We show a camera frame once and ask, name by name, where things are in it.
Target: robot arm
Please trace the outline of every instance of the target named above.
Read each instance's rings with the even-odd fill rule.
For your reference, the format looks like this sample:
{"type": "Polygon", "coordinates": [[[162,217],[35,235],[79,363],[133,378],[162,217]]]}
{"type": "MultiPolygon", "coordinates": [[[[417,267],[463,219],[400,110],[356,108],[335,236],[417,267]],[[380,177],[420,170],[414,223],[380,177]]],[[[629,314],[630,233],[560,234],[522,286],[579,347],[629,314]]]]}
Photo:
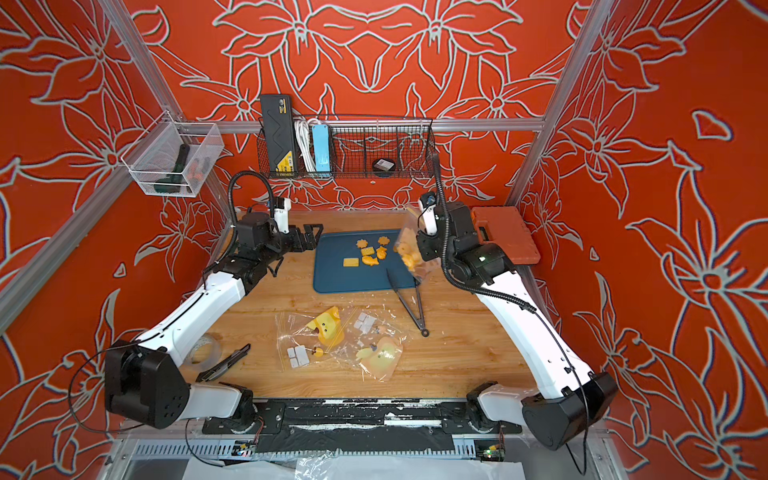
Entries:
{"type": "Polygon", "coordinates": [[[157,429],[198,417],[227,419],[233,430],[251,427],[255,412],[250,390],[190,385],[178,367],[195,342],[267,271],[277,275],[286,253],[316,247],[323,226],[304,225],[302,232],[288,224],[290,201],[277,198],[275,203],[274,217],[249,212],[236,222],[233,253],[220,259],[203,286],[168,317],[135,341],[118,340],[107,351],[104,403],[109,412],[157,429]],[[274,269],[273,262],[278,262],[274,269]]]}
{"type": "Polygon", "coordinates": [[[606,372],[594,373],[544,319],[504,251],[494,243],[479,243],[469,209],[461,202],[441,205],[437,200],[430,192],[419,201],[425,218],[425,231],[416,234],[422,258],[444,260],[449,282],[476,293],[493,312],[539,390],[520,399],[513,389],[488,384],[472,394],[481,410],[475,420],[486,426],[499,420],[526,425],[543,445],[556,450],[605,414],[617,393],[616,382],[606,372]]]}

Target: black tongs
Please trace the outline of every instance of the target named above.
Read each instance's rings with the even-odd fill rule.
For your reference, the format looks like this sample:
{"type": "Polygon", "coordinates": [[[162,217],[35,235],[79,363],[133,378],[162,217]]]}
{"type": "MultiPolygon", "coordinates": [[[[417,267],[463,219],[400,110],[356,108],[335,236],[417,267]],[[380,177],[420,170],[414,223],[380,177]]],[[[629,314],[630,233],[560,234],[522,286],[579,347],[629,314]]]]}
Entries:
{"type": "Polygon", "coordinates": [[[222,376],[224,373],[227,373],[227,370],[229,370],[235,363],[239,362],[245,355],[248,355],[248,351],[250,350],[250,343],[245,345],[243,348],[239,350],[235,350],[232,352],[232,355],[228,356],[226,359],[222,360],[221,362],[218,362],[215,367],[212,369],[208,369],[205,372],[201,372],[200,375],[197,376],[198,382],[213,382],[215,379],[222,376]]]}
{"type": "Polygon", "coordinates": [[[402,298],[400,290],[397,290],[397,287],[395,286],[395,280],[392,279],[392,273],[389,271],[389,269],[386,269],[386,278],[389,281],[389,286],[392,287],[392,290],[394,290],[395,293],[397,293],[397,298],[400,299],[400,303],[402,303],[408,314],[413,319],[413,322],[416,324],[416,328],[422,331],[422,336],[429,336],[429,330],[427,330],[426,320],[424,319],[422,296],[421,293],[419,293],[419,281],[416,278],[413,279],[413,288],[416,290],[416,303],[419,305],[419,316],[417,317],[411,311],[411,307],[408,306],[408,303],[406,303],[406,299],[402,298]]]}

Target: wire basket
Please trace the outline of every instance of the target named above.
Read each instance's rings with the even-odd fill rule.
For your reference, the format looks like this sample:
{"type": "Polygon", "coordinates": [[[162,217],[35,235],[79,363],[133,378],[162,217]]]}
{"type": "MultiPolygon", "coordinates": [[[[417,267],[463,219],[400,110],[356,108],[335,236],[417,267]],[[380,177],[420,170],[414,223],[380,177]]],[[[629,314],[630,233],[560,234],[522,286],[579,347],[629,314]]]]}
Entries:
{"type": "MultiPolygon", "coordinates": [[[[320,120],[326,123],[323,116],[320,120]]],[[[429,178],[437,154],[432,120],[428,118],[371,118],[326,115],[329,126],[330,172],[308,172],[303,158],[293,172],[270,169],[262,127],[257,137],[259,172],[270,178],[429,178]],[[389,167],[382,169],[375,165],[389,167]]]]}
{"type": "Polygon", "coordinates": [[[163,112],[121,155],[122,163],[147,195],[196,197],[224,149],[219,127],[210,125],[206,134],[182,133],[186,126],[163,112]],[[150,138],[142,152],[131,152],[139,141],[150,138]],[[179,159],[183,144],[189,146],[186,159],[179,159]]]}

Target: black box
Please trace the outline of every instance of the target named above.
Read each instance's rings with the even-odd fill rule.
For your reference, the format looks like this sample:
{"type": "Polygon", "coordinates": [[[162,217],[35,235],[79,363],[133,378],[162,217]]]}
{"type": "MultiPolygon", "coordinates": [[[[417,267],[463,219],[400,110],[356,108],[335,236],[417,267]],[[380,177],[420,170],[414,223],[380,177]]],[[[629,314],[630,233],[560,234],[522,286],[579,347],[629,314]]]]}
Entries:
{"type": "Polygon", "coordinates": [[[261,95],[261,117],[264,122],[266,152],[270,158],[270,171],[294,172],[299,161],[296,133],[293,130],[293,110],[290,96],[261,95]]]}

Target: blue tray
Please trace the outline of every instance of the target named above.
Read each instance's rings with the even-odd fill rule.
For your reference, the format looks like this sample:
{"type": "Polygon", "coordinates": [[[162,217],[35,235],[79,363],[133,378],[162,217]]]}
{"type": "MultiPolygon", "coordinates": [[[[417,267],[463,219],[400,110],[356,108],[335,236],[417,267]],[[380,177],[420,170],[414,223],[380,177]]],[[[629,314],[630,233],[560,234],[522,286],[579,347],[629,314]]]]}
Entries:
{"type": "Polygon", "coordinates": [[[413,275],[394,251],[400,230],[367,230],[364,232],[324,233],[315,251],[312,286],[317,293],[352,293],[391,290],[386,270],[392,273],[395,286],[413,288],[413,275]],[[388,237],[386,258],[379,265],[344,266],[345,258],[360,258],[357,240],[368,240],[368,246],[379,248],[379,237],[388,237]]]}

